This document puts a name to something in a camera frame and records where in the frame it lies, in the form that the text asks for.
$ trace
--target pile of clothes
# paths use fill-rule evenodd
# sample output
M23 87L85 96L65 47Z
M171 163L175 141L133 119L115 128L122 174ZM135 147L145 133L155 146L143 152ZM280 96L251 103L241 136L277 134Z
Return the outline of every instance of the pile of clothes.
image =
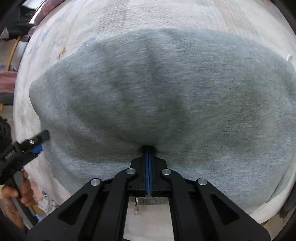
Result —
M17 39L19 36L22 38L20 41L27 42L31 38L36 26L58 5L64 0L47 0L40 12L37 14L34 24L29 23L36 9L28 8L24 5L19 6L10 19L9 23L5 26L0 35L0 40L9 41ZM13 96L15 88L15 80L17 70L10 67L7 71L4 64L0 64L0 103L4 105L13 105Z

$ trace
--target wooden stick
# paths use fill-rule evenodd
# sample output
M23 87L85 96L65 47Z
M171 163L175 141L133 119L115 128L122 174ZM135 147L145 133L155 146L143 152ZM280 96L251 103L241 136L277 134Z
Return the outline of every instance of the wooden stick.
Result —
M10 56L9 56L9 59L7 61L7 65L6 65L6 71L8 71L10 69L10 65L11 65L11 62L12 62L12 58L15 54L15 50L17 49L17 45L20 41L20 39L22 38L22 36L18 36L17 37L17 41L15 42L15 44L13 45L13 48L11 50L11 53L10 53Z

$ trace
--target black handle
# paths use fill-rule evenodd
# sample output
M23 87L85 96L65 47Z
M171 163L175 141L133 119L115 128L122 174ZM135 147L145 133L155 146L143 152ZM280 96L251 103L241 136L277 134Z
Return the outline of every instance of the black handle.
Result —
M24 219L24 222L28 227L31 229L33 226L35 226L38 223L38 218L32 214L31 210L32 208L26 207L22 202L21 202L21 192L19 191L19 188L13 178L8 179L5 182L6 185L16 189L19 192L19 196L17 198L11 198L14 205L16 206L17 210L21 214L22 218Z

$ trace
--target blue tool part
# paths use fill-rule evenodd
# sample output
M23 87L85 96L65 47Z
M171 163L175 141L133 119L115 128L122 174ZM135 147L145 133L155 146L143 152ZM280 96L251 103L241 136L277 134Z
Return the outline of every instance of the blue tool part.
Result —
M153 190L153 177L152 177L152 162L151 162L151 151L147 147L146 152L146 173L145 173L145 194L146 196L152 196Z
M33 154L39 154L42 152L42 145L36 146L34 149L32 149Z

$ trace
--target white fabric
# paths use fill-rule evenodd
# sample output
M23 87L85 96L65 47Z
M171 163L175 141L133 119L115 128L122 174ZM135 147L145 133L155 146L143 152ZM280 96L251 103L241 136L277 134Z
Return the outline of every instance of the white fabric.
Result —
M8 39L8 38L9 38L9 33L7 31L7 28L5 27L2 34L0 35L0 40Z
M40 131L39 118L29 100L30 84L60 58L73 54L89 38L103 39L143 28L208 28L245 36L269 47L283 58L289 53L296 53L296 36L270 1L174 1L174 11L178 11L178 14L191 14L190 23L174 19L173 11L166 12L172 19L169 22L164 21L161 13L153 11L154 4L163 5L165 10L166 5L172 4L170 0L130 0L125 4L129 8L133 7L133 11L126 12L125 15L118 12L104 14L110 1L112 0L66 0L37 27L24 53L15 88L14 121L18 141ZM154 21L146 22L147 15L155 15ZM98 29L102 21L106 22L106 28ZM115 22L121 21L126 24L116 26ZM26 165L25 169L56 203L61 204L70 197L71 194L52 176L43 155ZM268 220L280 210L290 189L291 186L288 186L251 216L258 222Z
M128 203L123 238L131 241L174 241L169 205L140 205L135 215L134 203Z

